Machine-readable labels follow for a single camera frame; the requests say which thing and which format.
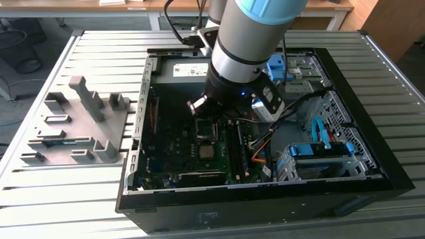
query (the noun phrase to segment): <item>black cable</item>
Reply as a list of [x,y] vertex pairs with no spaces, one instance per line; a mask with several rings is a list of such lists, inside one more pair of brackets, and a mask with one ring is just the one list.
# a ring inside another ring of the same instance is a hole
[[206,4],[207,4],[207,0],[203,0],[202,1],[202,7],[200,7],[198,30],[200,30],[200,28],[203,27],[203,12],[204,12],[204,9],[206,9]]
[[168,22],[171,28],[172,28],[172,32],[174,32],[178,40],[186,45],[186,41],[184,41],[183,37],[180,36],[180,34],[179,34],[174,24],[172,24],[171,18],[168,17],[168,13],[167,13],[168,6],[172,4],[172,2],[174,2],[174,0],[168,0],[166,5],[164,5],[164,15],[166,15],[167,22]]
[[187,26],[190,26],[190,27],[194,26],[194,22],[195,22],[195,20],[198,20],[198,18],[194,17],[190,23],[179,22],[179,21],[176,21],[176,20],[179,20],[178,17],[174,17],[174,18],[171,19],[172,24],[174,24],[174,25],[178,25],[178,26],[183,26],[183,30],[186,30]]
[[255,147],[256,145],[260,144],[260,142],[263,142],[264,140],[268,140],[270,137],[274,136],[275,134],[275,131],[278,130],[279,128],[279,125],[281,122],[284,122],[284,120],[287,118],[289,118],[296,112],[297,112],[297,108],[300,107],[300,105],[304,103],[304,101],[307,101],[308,99],[313,98],[313,97],[317,97],[317,96],[323,96],[327,94],[327,92],[331,90],[332,88],[325,88],[324,90],[321,91],[316,91],[315,93],[309,93],[309,94],[305,94],[304,96],[301,96],[295,102],[292,102],[287,108],[284,109],[283,111],[283,114],[281,116],[279,117],[279,120],[271,125],[270,129],[267,130],[267,132],[264,133],[264,135],[258,139],[255,140],[252,143],[251,143],[251,147]]

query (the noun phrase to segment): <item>floor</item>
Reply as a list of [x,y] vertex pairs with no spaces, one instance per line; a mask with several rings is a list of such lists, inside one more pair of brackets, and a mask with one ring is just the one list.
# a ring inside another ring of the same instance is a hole
[[[196,24],[196,18],[175,17],[172,21],[180,29],[190,29]],[[108,17],[67,18],[67,27],[60,27],[54,18],[42,18],[40,23],[46,31],[48,40],[35,46],[43,60],[43,68],[35,73],[20,75],[0,60],[0,76],[10,84],[28,79],[47,79],[58,57],[70,39],[74,29],[86,30],[151,30],[150,19],[147,17],[115,17],[114,22]],[[162,19],[163,29],[170,29],[164,19]],[[399,62],[399,67],[407,74],[423,93],[425,93],[425,49],[413,45]],[[16,103],[8,102],[0,97],[0,125],[24,119],[27,111],[32,105],[35,96],[43,86],[42,81],[26,82],[11,88],[19,94]],[[19,123],[0,126],[0,143],[10,143],[19,128]],[[0,156],[6,148],[0,147]]]

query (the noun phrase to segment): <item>wire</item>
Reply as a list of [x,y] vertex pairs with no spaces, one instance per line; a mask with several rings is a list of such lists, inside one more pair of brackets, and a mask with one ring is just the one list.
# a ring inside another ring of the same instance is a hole
[[251,160],[255,160],[255,158],[258,157],[258,155],[259,155],[260,151],[263,150],[263,148],[267,146],[267,143],[271,141],[271,139],[272,139],[272,138],[270,138],[270,139],[264,142],[264,144],[262,145],[260,149],[259,149],[258,152],[254,154]]
[[183,37],[180,36],[175,26],[172,25],[172,21],[171,21],[171,18],[170,18],[168,13],[167,13],[168,6],[172,4],[172,2],[174,2],[174,0],[168,0],[166,5],[164,5],[164,15],[166,15],[167,22],[168,22],[171,28],[172,28],[172,32],[174,32],[178,40],[186,45],[186,41],[184,41]]
[[24,83],[24,82],[30,82],[30,81],[46,81],[46,80],[43,80],[43,79],[23,80],[23,81],[15,82],[14,84],[10,84],[10,87],[16,86],[18,84]]
[[198,0],[198,3],[199,3],[199,9],[200,9],[199,22],[198,22],[198,30],[199,30],[203,27],[203,12],[206,8],[207,0],[202,1],[202,5],[199,0]]
[[259,163],[266,163],[266,160],[264,160],[264,159],[258,159],[258,158],[255,158],[252,161],[254,161],[254,162],[259,162]]
[[331,128],[328,126],[325,126],[327,130],[328,130],[328,135],[329,135],[329,138],[331,138],[331,141],[332,142],[336,142],[337,139],[335,138],[335,135],[333,135],[333,132],[331,131]]
[[252,111],[252,118],[254,118],[254,120],[260,120],[255,111]]
[[284,120],[287,118],[289,118],[296,112],[297,112],[297,108],[300,107],[300,105],[304,103],[304,101],[307,101],[309,98],[312,97],[317,97],[317,96],[321,96],[324,95],[331,89],[329,88],[325,88],[324,90],[321,91],[316,91],[315,93],[309,93],[309,94],[305,94],[304,96],[301,96],[295,102],[292,102],[287,108],[284,109],[283,111],[283,114],[281,116],[279,117],[278,121],[271,125],[270,129],[267,130],[267,132],[264,133],[264,135],[258,139],[255,140],[252,143],[251,143],[251,147],[255,147],[256,145],[260,144],[262,141],[264,141],[267,138],[272,137],[274,136],[274,133],[275,131],[278,130],[279,128],[279,125],[281,122],[284,122]]
[[324,121],[319,117],[313,118],[312,136],[313,136],[313,142],[323,141],[325,143],[327,149],[329,149],[332,147],[331,143],[329,143],[329,133],[328,133],[328,130],[325,128]]
[[235,119],[235,120],[242,120],[242,121],[247,121],[247,122],[251,122],[251,123],[262,123],[260,120],[254,120],[254,119],[247,119],[247,118],[238,118],[238,117],[232,117],[230,116],[228,114],[224,114],[226,117],[228,117],[230,119]]
[[10,126],[10,125],[16,124],[16,123],[20,123],[20,122],[23,122],[23,119],[19,120],[19,121],[16,121],[16,122],[12,122],[12,123],[0,124],[0,127],[2,127],[2,126]]

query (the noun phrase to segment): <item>blue arm joint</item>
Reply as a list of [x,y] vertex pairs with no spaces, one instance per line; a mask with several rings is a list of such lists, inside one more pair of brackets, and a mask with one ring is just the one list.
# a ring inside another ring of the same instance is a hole
[[308,0],[236,0],[244,14],[267,25],[291,22],[303,12]]
[[325,148],[329,149],[332,148],[331,143],[329,143],[329,136],[328,136],[328,130],[325,128],[324,121],[320,118],[313,119],[312,123],[312,136],[313,136],[313,141],[317,142],[317,126],[320,130],[320,141],[325,143]]
[[[285,74],[285,61],[279,54],[274,54],[267,62],[267,69],[271,73],[272,81],[283,81]],[[287,72],[287,80],[292,81],[295,76]]]

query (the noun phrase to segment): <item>motherboard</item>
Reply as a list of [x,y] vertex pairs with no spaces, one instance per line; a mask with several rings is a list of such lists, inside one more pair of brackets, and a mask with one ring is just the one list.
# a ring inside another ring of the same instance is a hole
[[220,119],[158,120],[146,136],[143,184],[147,189],[220,186],[262,182],[262,162],[252,162],[248,142],[256,123]]

